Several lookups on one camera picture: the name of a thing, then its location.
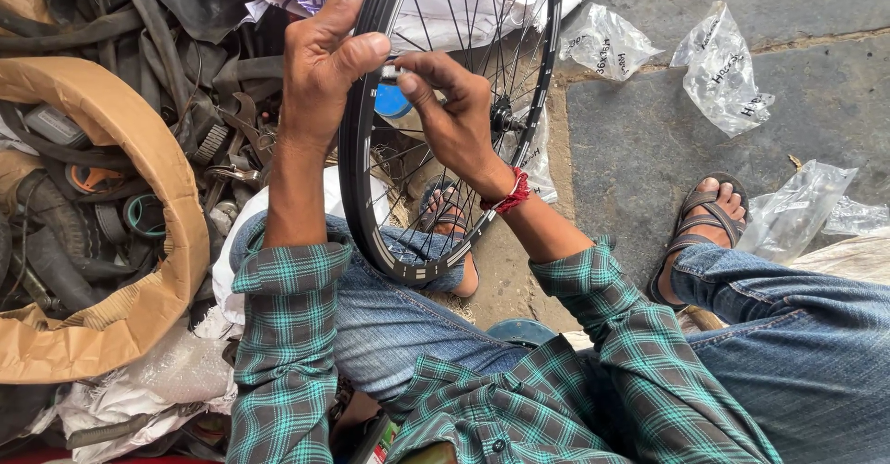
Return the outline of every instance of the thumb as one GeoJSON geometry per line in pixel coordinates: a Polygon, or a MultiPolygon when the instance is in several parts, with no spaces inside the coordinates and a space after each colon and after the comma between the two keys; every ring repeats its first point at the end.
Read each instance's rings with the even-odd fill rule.
{"type": "Polygon", "coordinates": [[[344,84],[352,84],[367,72],[376,70],[390,52],[390,41],[383,33],[366,33],[348,38],[331,54],[328,68],[344,84]]]}
{"type": "Polygon", "coordinates": [[[414,73],[402,73],[396,80],[399,84],[401,93],[405,99],[420,114],[423,123],[433,123],[441,121],[442,118],[448,117],[445,109],[439,104],[436,94],[432,91],[429,83],[414,73]]]}

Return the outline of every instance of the man's left hand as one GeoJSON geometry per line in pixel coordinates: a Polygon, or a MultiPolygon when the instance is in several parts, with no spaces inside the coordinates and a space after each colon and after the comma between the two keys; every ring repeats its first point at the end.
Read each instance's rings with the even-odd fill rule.
{"type": "Polygon", "coordinates": [[[349,37],[362,0],[328,0],[315,17],[285,30],[284,98],[276,151],[327,155],[352,83],[390,52],[382,33],[349,37]]]}

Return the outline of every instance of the foot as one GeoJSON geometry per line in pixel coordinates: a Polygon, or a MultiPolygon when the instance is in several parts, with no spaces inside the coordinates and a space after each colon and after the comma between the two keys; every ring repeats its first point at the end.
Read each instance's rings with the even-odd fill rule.
{"type": "MultiPolygon", "coordinates": [[[[451,197],[454,195],[454,188],[448,188],[445,190],[445,193],[442,194],[441,190],[436,190],[432,192],[430,196],[429,207],[426,209],[427,212],[435,212],[444,202],[446,197],[451,197]]],[[[450,205],[448,210],[445,211],[445,214],[453,214],[454,216],[461,216],[463,213],[459,208],[450,205]]],[[[452,232],[465,232],[464,228],[461,228],[451,222],[439,222],[432,227],[432,232],[443,234],[443,235],[451,235],[452,232]]],[[[451,289],[451,293],[458,296],[459,298],[469,298],[473,295],[473,292],[476,291],[476,288],[479,287],[479,275],[476,274],[476,266],[473,264],[473,254],[467,252],[464,256],[464,278],[460,281],[457,287],[451,289]]]]}
{"type": "MultiPolygon", "coordinates": [[[[718,191],[717,206],[723,208],[732,220],[745,222],[745,209],[741,207],[741,195],[732,192],[732,184],[719,184],[717,179],[708,177],[702,181],[695,190],[702,192],[718,191]]],[[[706,208],[696,207],[690,210],[685,218],[707,214],[708,212],[706,208]]],[[[709,226],[706,224],[693,226],[686,231],[677,233],[678,236],[681,234],[698,234],[711,240],[718,247],[730,247],[729,235],[726,234],[726,230],[718,228],[717,226],[709,226]]],[[[661,275],[659,275],[659,292],[661,292],[665,300],[677,305],[681,305],[684,302],[676,298],[674,290],[670,286],[670,273],[674,267],[674,260],[680,255],[681,251],[682,250],[678,250],[667,257],[664,270],[662,270],[661,275]]]]}

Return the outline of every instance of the hand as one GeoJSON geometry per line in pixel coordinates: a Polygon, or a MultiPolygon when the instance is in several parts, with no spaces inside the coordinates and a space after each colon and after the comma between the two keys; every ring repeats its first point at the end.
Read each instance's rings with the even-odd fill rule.
{"type": "Polygon", "coordinates": [[[383,65],[389,55],[390,41],[382,33],[347,36],[361,7],[362,0],[328,0],[315,17],[285,30],[277,152],[326,156],[352,83],[383,65]]]}
{"type": "Polygon", "coordinates": [[[420,115],[426,142],[440,163],[488,201],[513,189],[515,175],[491,146],[491,85],[444,52],[416,52],[395,60],[398,84],[420,115]],[[439,104],[434,85],[448,102],[439,104]]]}

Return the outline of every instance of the concrete floor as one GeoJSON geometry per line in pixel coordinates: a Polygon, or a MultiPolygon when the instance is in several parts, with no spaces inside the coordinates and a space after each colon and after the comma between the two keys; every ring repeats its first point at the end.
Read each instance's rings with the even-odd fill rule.
{"type": "MultiPolygon", "coordinates": [[[[890,0],[724,0],[749,43],[757,85],[777,96],[773,117],[733,140],[685,94],[685,69],[667,66],[715,0],[590,1],[665,52],[625,83],[571,61],[557,65],[548,102],[550,172],[556,208],[588,235],[617,234],[617,257],[635,281],[653,271],[682,197],[707,172],[736,174],[756,196],[794,174],[786,157],[793,154],[860,167],[847,194],[890,203],[890,0]]],[[[840,239],[819,235],[810,249],[840,239]]],[[[516,316],[557,331],[579,328],[543,295],[502,222],[483,238],[477,261],[482,282],[470,302],[481,328],[516,316]]]]}

